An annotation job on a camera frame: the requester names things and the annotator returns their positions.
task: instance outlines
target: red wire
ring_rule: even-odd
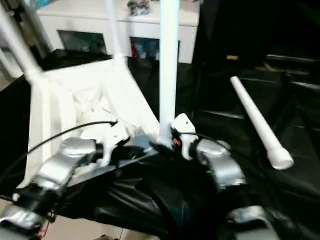
[[[40,235],[39,235],[39,237],[40,237],[41,239],[43,239],[43,238],[47,235],[49,225],[50,225],[50,222],[48,221],[48,223],[47,223],[46,226],[45,226],[45,229],[42,229],[42,230],[41,230],[42,233],[40,233]]]

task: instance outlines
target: black plastic sheet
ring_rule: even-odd
[[[57,50],[41,64],[48,70],[106,58]],[[158,117],[159,65],[130,58],[128,66]],[[311,76],[238,73],[295,161],[292,168],[277,171],[271,168],[229,76],[202,72],[195,108],[196,73],[191,65],[178,65],[176,114],[193,112],[189,116],[198,132],[231,145],[234,158],[282,239],[319,239],[320,85]],[[30,86],[23,77],[0,92],[0,103],[1,173],[28,148]],[[0,185],[0,194],[11,196],[24,168],[25,162],[17,166]],[[58,206],[57,212],[70,218],[86,218],[162,239],[226,240],[232,235],[222,216],[224,203],[217,198],[209,176],[196,162],[161,154],[70,188]]]

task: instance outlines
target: white pipe end cap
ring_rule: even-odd
[[[267,156],[272,167],[277,170],[288,169],[294,164],[294,160],[290,153],[283,147],[268,151]]]

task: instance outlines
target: small figurine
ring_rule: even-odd
[[[147,15],[150,12],[149,0],[129,0],[127,6],[131,16]]]

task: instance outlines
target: white plastic tube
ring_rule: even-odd
[[[116,59],[117,57],[122,57],[123,53],[120,47],[120,39],[119,39],[119,34],[118,34],[118,29],[117,29],[117,19],[116,19],[116,6],[114,3],[114,0],[105,0],[105,7],[106,7],[106,12],[108,15],[108,26],[111,30],[112,34],[112,45],[113,45],[113,58]]]
[[[282,147],[239,78],[233,76],[230,81],[267,151],[271,165],[277,170],[290,168],[294,164],[294,160],[290,153]]]
[[[40,73],[41,68],[31,54],[29,48],[18,33],[7,12],[0,3],[0,33],[8,43],[13,55],[26,75]]]
[[[180,0],[161,0],[160,10],[160,134],[171,148],[170,124],[175,119]]]

